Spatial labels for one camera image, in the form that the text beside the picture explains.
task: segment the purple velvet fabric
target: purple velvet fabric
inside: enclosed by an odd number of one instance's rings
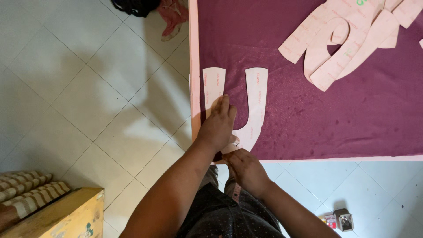
[[[394,49],[377,49],[322,92],[277,50],[324,0],[198,0],[200,70],[226,69],[225,93],[248,118],[245,69],[269,70],[261,160],[423,154],[423,13],[400,28]],[[204,93],[201,87],[204,121]]]

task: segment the pink table edge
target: pink table edge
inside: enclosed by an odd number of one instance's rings
[[[198,7],[197,0],[189,1],[190,24],[190,99],[191,99],[191,130],[192,141],[197,138],[201,126],[200,108],[200,46],[198,39]],[[315,161],[423,161],[423,155],[399,157],[356,157],[356,158],[330,158],[307,160],[261,160],[262,163],[290,163],[290,162],[315,162]]]

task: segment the small box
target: small box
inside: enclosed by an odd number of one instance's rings
[[[326,224],[330,227],[330,228],[332,228],[332,229],[336,229],[336,218],[335,218],[335,215],[332,213],[332,214],[325,214],[324,215],[324,219],[325,219],[325,221],[326,221]]]
[[[336,226],[343,232],[354,230],[352,215],[347,209],[339,209],[333,212],[336,218]]]

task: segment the floor tile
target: floor tile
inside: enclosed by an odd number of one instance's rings
[[[128,101],[85,66],[52,104],[94,141]]]
[[[398,193],[395,200],[404,206],[411,216],[423,224],[423,170],[417,173]]]
[[[104,208],[107,208],[133,177],[93,143],[62,179],[72,188],[104,188]]]
[[[290,162],[280,162],[279,163],[284,169],[288,168],[288,166],[291,164]]]
[[[41,28],[15,1],[0,0],[0,62],[8,66]]]
[[[56,178],[61,178],[90,144],[90,139],[49,107],[18,147]]]
[[[392,200],[364,231],[358,233],[361,238],[411,238],[421,237],[422,234],[423,226],[395,200]]]
[[[130,100],[163,62],[162,57],[122,24],[88,65]]]
[[[124,21],[127,17],[129,17],[129,15],[124,12],[124,11],[119,11],[118,9],[116,9],[113,4],[112,1],[110,0],[100,0],[104,5],[106,5],[107,8],[109,8],[116,16],[118,16],[122,21]]]
[[[20,170],[37,170],[43,174],[50,173],[50,171],[42,168],[35,160],[25,155],[20,149],[15,148],[7,158],[0,163],[0,173]]]
[[[78,56],[42,27],[9,69],[51,104],[84,65]]]
[[[190,74],[190,38],[187,36],[166,60],[187,80]]]
[[[172,140],[176,142],[183,150],[188,150],[192,144],[191,117],[189,117],[175,132],[175,134],[172,136]]]
[[[332,211],[322,204],[315,212],[314,215],[318,216],[320,219],[324,218],[325,213],[332,213]],[[342,238],[357,238],[357,234],[354,231],[342,232],[340,229],[333,229],[340,237]]]
[[[311,212],[316,211],[321,205],[321,202],[286,170],[275,183]]]
[[[286,169],[321,202],[357,167],[355,162],[297,162]]]
[[[423,161],[363,161],[360,167],[395,197],[423,168]]]
[[[218,181],[217,183],[219,185],[219,190],[224,193],[225,192],[225,185],[220,181]]]
[[[279,177],[279,175],[282,174],[282,172],[285,170],[278,163],[262,163],[261,165],[263,165],[264,170],[272,181],[275,181],[277,177]]]
[[[130,102],[169,137],[191,115],[189,83],[167,62]]]
[[[95,143],[136,176],[168,140],[166,134],[128,103]]]
[[[0,162],[13,150],[16,144],[12,143],[9,139],[0,134]]]
[[[9,69],[0,73],[0,133],[17,144],[49,104]]]
[[[120,235],[109,223],[103,221],[103,238],[119,238]]]
[[[226,184],[226,181],[229,178],[229,169],[226,164],[218,164],[217,169],[219,170],[217,172],[217,180],[221,182],[223,185]]]
[[[188,22],[185,22],[182,24],[179,33],[173,39],[163,42],[162,32],[166,28],[166,22],[157,11],[150,12],[146,18],[131,15],[125,20],[125,24],[164,59],[167,59],[172,54],[179,44],[187,37],[189,32]]]
[[[279,228],[280,228],[280,230],[282,232],[282,235],[285,236],[285,238],[290,238],[290,236],[286,232],[285,228],[281,225],[281,223],[279,223]]]
[[[121,23],[98,0],[67,0],[44,26],[88,62]]]
[[[135,178],[146,188],[151,189],[160,176],[184,153],[179,145],[169,140]]]
[[[324,205],[334,210],[347,208],[354,217],[355,229],[362,231],[391,200],[392,197],[379,184],[357,167]]]
[[[55,13],[64,0],[16,0],[41,24]]]
[[[132,212],[148,190],[134,179],[104,212],[104,219],[118,232],[123,232]]]

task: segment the right hand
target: right hand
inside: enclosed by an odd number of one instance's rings
[[[232,135],[235,117],[236,107],[229,104],[229,96],[225,94],[219,97],[211,115],[201,125],[196,142],[205,144],[216,154],[228,144],[239,140]]]
[[[236,182],[253,197],[263,199],[273,185],[261,163],[245,149],[222,156]]]

